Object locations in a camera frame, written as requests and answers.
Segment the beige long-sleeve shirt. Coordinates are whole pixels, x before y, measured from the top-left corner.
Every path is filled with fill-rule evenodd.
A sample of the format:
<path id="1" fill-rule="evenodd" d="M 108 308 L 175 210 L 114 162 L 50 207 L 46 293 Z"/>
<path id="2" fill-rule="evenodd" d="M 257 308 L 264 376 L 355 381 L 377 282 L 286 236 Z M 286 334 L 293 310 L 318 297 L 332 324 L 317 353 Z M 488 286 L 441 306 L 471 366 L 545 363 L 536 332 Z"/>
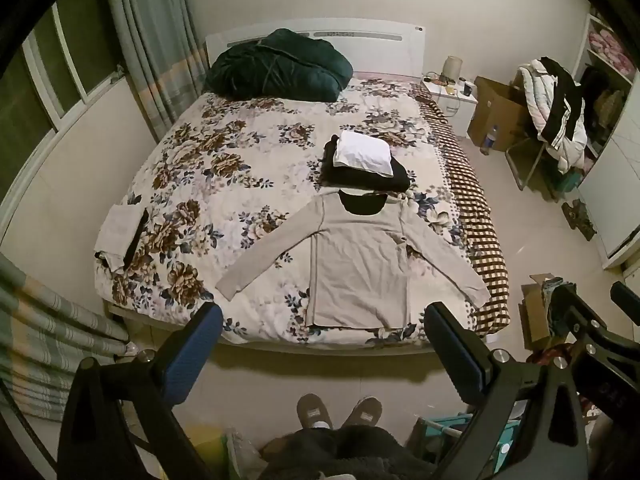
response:
<path id="1" fill-rule="evenodd" d="M 316 196 L 254 243 L 216 289 L 232 299 L 303 240 L 310 243 L 310 325 L 404 327 L 409 322 L 409 252 L 417 252 L 474 306 L 484 306 L 490 297 L 472 266 L 406 200 L 343 191 Z"/>

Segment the chair with piled clothes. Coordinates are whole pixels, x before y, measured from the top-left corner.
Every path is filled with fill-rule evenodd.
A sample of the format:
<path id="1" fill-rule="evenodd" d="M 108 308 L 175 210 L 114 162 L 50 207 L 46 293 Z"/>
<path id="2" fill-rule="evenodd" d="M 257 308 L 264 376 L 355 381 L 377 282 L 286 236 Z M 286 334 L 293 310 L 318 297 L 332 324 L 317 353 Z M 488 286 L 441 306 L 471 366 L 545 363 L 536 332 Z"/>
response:
<path id="1" fill-rule="evenodd" d="M 546 177 L 550 193 L 574 188 L 587 161 L 582 87 L 546 56 L 521 65 L 513 87 L 524 93 L 527 110 L 523 134 L 506 149 L 516 185 L 526 188 L 542 161 L 549 159 L 555 164 L 555 174 Z"/>

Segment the small open cardboard box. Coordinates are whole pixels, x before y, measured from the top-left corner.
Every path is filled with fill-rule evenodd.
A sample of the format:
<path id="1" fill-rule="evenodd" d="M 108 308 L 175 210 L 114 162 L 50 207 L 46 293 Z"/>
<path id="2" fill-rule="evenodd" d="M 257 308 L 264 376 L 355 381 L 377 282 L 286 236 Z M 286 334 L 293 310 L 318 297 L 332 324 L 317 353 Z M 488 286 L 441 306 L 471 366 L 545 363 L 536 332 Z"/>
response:
<path id="1" fill-rule="evenodd" d="M 548 308 L 542 294 L 542 286 L 553 280 L 554 275 L 532 274 L 529 278 L 530 282 L 521 286 L 523 299 L 518 306 L 524 347 L 531 352 L 541 352 L 564 341 L 562 337 L 555 336 L 549 327 Z"/>

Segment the teal stool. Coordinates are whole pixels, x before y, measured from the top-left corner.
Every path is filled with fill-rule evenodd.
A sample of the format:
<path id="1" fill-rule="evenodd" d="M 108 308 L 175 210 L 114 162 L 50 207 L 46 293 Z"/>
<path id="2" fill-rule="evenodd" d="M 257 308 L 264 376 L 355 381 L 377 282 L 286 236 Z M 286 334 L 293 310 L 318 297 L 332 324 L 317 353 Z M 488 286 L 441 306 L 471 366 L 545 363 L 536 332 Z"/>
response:
<path id="1" fill-rule="evenodd" d="M 461 438 L 472 418 L 472 414 L 462 413 L 435 419 L 419 417 L 411 431 L 407 448 L 420 460 L 437 466 Z M 518 420 L 506 422 L 496 447 L 480 474 L 481 479 L 488 479 L 501 469 L 518 433 L 518 428 L 520 428 Z"/>

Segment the dark shoes on floor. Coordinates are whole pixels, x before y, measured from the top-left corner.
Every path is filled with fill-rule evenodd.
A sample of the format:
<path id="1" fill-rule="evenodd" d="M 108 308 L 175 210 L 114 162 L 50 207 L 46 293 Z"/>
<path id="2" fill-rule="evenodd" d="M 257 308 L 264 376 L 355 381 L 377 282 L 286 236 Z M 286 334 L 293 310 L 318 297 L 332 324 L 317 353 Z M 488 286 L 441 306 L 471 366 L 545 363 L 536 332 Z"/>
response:
<path id="1" fill-rule="evenodd" d="M 585 240 L 590 242 L 597 231 L 589 219 L 586 204 L 579 198 L 575 198 L 571 203 L 562 203 L 561 209 L 570 228 L 581 232 Z"/>

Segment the white folded cloth on bed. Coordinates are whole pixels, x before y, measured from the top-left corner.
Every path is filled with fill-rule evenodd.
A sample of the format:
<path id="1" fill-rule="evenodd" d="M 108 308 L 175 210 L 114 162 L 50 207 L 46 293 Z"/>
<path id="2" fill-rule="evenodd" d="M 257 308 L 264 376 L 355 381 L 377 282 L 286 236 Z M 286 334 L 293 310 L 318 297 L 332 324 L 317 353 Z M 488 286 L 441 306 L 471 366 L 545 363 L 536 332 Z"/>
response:
<path id="1" fill-rule="evenodd" d="M 142 204 L 113 205 L 100 227 L 94 253 L 112 271 L 125 266 L 125 257 L 146 213 Z"/>

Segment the brown checkered blanket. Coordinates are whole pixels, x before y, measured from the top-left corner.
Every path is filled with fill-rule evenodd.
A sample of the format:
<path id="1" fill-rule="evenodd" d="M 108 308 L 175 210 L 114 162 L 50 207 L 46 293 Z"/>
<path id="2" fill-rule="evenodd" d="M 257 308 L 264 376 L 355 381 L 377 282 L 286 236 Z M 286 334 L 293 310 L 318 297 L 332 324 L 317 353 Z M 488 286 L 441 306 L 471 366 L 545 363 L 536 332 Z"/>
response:
<path id="1" fill-rule="evenodd" d="M 458 210 L 463 246 L 473 269 L 480 274 L 490 293 L 483 307 L 472 309 L 473 330 L 480 336 L 498 333 L 511 321 L 508 307 L 509 274 L 484 188 L 462 148 L 461 139 L 454 134 L 431 92 L 424 84 L 417 84 L 413 91 L 423 117 L 434 132 L 435 144 L 444 160 L 445 177 Z"/>

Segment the left grey slipper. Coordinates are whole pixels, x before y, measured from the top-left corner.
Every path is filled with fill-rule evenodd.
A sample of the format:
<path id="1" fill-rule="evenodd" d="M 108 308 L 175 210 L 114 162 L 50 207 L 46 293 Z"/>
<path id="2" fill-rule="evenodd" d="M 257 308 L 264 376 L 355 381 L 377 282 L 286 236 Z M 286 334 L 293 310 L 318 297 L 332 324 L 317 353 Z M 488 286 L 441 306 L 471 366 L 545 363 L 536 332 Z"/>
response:
<path id="1" fill-rule="evenodd" d="M 303 429 L 333 428 L 328 409 L 314 393 L 307 393 L 297 401 L 296 413 Z"/>

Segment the right grey slipper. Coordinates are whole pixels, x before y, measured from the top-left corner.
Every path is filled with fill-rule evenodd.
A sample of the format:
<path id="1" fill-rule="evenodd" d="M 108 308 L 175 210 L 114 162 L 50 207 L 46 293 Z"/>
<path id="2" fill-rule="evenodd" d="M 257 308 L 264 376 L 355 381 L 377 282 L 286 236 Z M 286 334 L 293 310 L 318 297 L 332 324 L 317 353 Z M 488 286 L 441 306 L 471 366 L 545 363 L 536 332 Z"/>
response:
<path id="1" fill-rule="evenodd" d="M 366 396 L 354 406 L 352 412 L 343 422 L 342 427 L 375 427 L 380 421 L 382 411 L 382 403 L 375 396 Z"/>

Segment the floral bed quilt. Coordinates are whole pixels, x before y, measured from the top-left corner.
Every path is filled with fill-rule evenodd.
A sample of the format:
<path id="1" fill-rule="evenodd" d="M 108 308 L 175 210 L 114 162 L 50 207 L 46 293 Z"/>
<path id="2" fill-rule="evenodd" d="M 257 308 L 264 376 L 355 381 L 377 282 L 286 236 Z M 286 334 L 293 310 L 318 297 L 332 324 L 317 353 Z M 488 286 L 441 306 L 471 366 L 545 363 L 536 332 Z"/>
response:
<path id="1" fill-rule="evenodd" d="M 308 242 L 273 263 L 232 300 L 217 282 L 258 240 L 326 192 L 322 159 L 344 130 L 384 140 L 407 171 L 402 198 L 463 258 L 471 249 L 415 82 L 355 78 L 333 103 L 276 98 L 231 101 L 201 96 L 171 128 L 132 180 L 124 202 L 146 211 L 130 263 L 120 270 L 96 258 L 94 286 L 109 304 L 145 320 L 188 322 L 201 304 L 219 301 L 232 344 L 318 349 L 425 344 L 422 314 L 440 301 L 465 327 L 474 304 L 446 276 L 411 254 L 408 320 L 398 330 L 308 325 Z"/>

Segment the plastic water bottle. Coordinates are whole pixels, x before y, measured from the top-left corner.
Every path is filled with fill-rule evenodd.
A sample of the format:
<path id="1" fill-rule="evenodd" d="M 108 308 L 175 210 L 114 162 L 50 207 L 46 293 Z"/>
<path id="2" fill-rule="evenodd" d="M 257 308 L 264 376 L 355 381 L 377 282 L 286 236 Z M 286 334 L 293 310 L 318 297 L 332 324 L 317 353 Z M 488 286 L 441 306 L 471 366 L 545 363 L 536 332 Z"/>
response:
<path id="1" fill-rule="evenodd" d="M 482 146 L 480 147 L 480 152 L 483 155 L 489 155 L 491 150 L 494 148 L 494 145 L 498 138 L 498 126 L 494 125 L 488 133 L 486 133 L 485 139 L 483 141 Z"/>

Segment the white wardrobe shelf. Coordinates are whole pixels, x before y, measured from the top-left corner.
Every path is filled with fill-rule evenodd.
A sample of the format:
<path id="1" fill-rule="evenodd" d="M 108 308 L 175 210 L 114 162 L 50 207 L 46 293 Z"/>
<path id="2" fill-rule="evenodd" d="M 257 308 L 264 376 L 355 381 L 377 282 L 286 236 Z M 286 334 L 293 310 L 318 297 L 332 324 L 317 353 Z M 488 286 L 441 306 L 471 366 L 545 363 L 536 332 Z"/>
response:
<path id="1" fill-rule="evenodd" d="M 639 247 L 639 65 L 596 9 L 586 16 L 573 75 L 590 90 L 588 164 L 578 193 L 603 266 L 612 268 Z"/>

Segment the white bedside table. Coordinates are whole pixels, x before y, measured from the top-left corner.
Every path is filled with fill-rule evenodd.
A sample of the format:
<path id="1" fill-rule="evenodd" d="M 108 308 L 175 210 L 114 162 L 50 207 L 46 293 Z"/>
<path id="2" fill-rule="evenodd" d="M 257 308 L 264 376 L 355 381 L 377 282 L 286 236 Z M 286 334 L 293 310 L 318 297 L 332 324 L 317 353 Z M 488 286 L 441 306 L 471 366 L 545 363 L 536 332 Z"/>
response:
<path id="1" fill-rule="evenodd" d="M 424 80 L 423 83 L 428 92 L 431 93 L 432 99 L 436 102 L 442 114 L 450 123 L 452 130 L 460 138 L 468 137 L 468 130 L 471 120 L 474 116 L 477 99 L 470 92 L 466 96 L 463 91 L 464 84 L 436 84 L 435 81 Z"/>

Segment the cream table lamp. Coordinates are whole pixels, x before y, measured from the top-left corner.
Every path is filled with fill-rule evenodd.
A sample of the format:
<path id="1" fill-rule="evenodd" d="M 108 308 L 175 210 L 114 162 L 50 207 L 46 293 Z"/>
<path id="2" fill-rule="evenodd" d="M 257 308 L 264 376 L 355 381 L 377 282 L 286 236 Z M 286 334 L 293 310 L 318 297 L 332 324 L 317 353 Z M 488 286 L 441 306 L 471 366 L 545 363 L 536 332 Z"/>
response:
<path id="1" fill-rule="evenodd" d="M 442 72 L 440 73 L 440 78 L 443 81 L 446 81 L 447 84 L 455 84 L 461 74 L 462 69 L 462 59 L 458 58 L 454 55 L 449 55 L 446 58 L 444 65 L 442 66 Z"/>

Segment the green striped curtain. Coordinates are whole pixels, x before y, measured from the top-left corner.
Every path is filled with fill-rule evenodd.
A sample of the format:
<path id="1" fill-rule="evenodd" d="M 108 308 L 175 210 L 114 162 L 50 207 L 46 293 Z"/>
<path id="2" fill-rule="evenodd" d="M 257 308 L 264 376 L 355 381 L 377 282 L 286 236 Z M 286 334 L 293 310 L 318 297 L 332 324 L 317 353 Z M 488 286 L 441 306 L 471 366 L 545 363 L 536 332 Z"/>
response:
<path id="1" fill-rule="evenodd" d="M 138 99 L 157 138 L 200 96 L 204 44 L 188 0 L 108 0 Z"/>

